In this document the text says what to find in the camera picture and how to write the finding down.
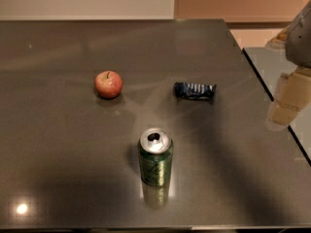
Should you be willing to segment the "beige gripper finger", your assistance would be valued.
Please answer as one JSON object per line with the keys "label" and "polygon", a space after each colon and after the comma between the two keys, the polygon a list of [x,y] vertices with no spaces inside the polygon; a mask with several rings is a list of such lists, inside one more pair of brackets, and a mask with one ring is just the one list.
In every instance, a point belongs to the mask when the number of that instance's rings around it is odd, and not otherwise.
{"label": "beige gripper finger", "polygon": [[311,69],[298,66],[290,74],[282,73],[268,109],[267,128],[271,131],[287,128],[310,102]]}
{"label": "beige gripper finger", "polygon": [[275,37],[266,43],[266,47],[271,50],[283,50],[288,38],[289,27],[282,29]]}

